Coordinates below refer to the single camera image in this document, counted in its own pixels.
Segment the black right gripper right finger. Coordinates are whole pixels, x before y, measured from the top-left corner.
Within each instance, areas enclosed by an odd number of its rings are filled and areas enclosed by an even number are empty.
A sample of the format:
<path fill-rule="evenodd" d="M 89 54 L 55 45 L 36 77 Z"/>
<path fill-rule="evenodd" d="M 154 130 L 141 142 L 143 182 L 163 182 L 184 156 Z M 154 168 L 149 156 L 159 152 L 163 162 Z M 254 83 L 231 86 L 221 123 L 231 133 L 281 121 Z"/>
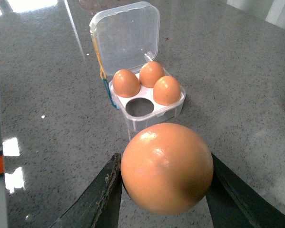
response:
<path fill-rule="evenodd" d="M 214 175 L 206 194 L 215 228 L 285 228 L 285 214 L 269 204 L 212 154 Z"/>

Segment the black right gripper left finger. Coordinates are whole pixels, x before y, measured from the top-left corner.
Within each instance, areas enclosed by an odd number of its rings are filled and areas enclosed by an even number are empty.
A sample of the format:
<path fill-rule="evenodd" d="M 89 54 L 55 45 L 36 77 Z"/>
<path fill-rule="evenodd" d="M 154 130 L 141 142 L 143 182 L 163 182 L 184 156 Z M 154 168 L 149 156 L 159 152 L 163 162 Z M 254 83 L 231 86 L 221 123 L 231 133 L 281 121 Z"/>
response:
<path fill-rule="evenodd" d="M 121 154 L 115 153 L 53 228 L 116 228 L 122 193 Z"/>

